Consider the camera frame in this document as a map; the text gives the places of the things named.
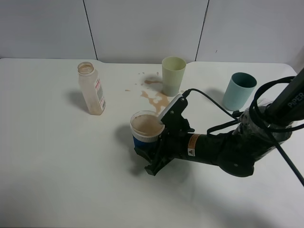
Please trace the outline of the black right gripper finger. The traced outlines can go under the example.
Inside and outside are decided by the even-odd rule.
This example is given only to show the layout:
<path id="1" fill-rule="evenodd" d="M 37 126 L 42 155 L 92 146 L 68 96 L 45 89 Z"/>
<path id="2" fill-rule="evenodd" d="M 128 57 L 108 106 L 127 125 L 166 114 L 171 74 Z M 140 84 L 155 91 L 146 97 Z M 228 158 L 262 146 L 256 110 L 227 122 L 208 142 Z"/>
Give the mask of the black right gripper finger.
<path id="1" fill-rule="evenodd" d="M 168 155 L 145 155 L 144 158 L 149 162 L 149 165 L 145 167 L 145 170 L 149 175 L 152 176 L 155 176 L 162 168 L 164 168 L 174 159 L 173 156 Z"/>
<path id="2" fill-rule="evenodd" d="M 157 152 L 156 147 L 145 147 L 145 148 L 135 147 L 134 150 L 137 155 L 143 157 L 148 162 L 152 162 L 156 159 L 156 152 Z"/>

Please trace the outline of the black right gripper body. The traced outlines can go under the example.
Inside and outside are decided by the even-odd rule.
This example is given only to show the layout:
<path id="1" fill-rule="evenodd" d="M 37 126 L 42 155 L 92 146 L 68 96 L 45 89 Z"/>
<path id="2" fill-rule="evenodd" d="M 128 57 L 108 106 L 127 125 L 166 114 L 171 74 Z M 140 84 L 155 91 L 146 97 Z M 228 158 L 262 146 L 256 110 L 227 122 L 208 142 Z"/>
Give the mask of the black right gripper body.
<path id="1" fill-rule="evenodd" d="M 202 162 L 199 157 L 199 150 L 196 149 L 200 136 L 202 134 L 195 133 L 174 136 L 165 129 L 155 146 L 155 164 L 165 166 L 173 159 Z"/>

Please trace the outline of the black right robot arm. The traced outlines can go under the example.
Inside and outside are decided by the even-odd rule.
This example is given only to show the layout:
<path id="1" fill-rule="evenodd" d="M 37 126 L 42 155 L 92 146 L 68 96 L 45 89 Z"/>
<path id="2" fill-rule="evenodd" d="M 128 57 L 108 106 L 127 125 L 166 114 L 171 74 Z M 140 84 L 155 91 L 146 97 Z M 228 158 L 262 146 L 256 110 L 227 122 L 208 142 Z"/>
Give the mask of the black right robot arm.
<path id="1" fill-rule="evenodd" d="M 304 74 L 288 76 L 259 87 L 248 109 L 231 114 L 231 121 L 196 134 L 182 112 L 188 105 L 190 90 L 176 96 L 161 113 L 164 130 L 151 145 L 135 140 L 135 152 L 148 161 L 146 171 L 156 175 L 173 159 L 220 167 L 226 173 L 247 177 L 254 164 L 272 149 L 278 149 L 297 177 L 300 172 L 281 148 L 293 131 L 303 125 Z"/>

